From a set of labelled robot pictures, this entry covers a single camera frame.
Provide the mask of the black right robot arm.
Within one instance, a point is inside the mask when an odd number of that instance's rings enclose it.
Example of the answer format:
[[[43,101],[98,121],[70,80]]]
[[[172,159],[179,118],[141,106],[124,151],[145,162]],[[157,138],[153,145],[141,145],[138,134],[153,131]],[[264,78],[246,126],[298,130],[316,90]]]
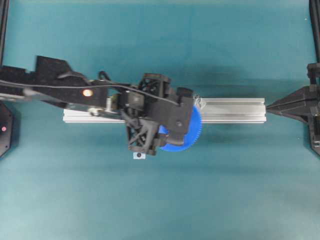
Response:
[[[278,116],[298,120],[308,126],[310,147],[320,153],[320,64],[307,65],[307,76],[310,85],[276,100],[266,107],[266,111]]]

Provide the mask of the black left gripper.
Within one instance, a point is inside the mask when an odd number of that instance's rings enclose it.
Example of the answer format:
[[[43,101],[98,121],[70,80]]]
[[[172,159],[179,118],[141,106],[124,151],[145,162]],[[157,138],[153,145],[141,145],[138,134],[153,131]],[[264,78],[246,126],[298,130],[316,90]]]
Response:
[[[132,152],[156,155],[156,148],[165,145],[165,134],[159,133],[165,124],[165,99],[171,79],[159,73],[145,73],[138,84],[113,86],[116,93],[109,97],[109,117],[126,120],[128,149]]]

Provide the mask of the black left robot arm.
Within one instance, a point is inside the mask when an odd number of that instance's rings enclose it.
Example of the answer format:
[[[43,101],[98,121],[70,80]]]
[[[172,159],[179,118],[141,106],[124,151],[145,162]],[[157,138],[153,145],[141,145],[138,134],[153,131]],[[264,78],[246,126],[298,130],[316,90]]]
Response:
[[[2,66],[0,92],[13,97],[37,98],[62,109],[75,107],[95,117],[124,120],[128,149],[155,155],[168,133],[160,133],[162,122],[152,113],[173,107],[171,80],[161,74],[145,74],[137,85],[112,81],[105,71],[88,79],[72,70],[67,61],[37,56],[34,71]]]

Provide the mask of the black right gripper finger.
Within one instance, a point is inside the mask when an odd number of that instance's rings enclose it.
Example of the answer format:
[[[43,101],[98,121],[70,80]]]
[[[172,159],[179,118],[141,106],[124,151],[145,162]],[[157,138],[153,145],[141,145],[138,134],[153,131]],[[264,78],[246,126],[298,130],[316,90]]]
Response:
[[[295,92],[276,100],[266,107],[268,113],[294,120],[308,120],[312,115],[310,104],[312,93],[309,86],[304,86]]]

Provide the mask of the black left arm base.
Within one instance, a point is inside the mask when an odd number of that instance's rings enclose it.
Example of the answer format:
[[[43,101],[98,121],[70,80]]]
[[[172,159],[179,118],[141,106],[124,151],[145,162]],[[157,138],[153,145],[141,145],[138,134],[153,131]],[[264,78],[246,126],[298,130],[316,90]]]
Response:
[[[0,102],[0,158],[10,150],[12,142],[12,131],[14,115],[9,108]]]

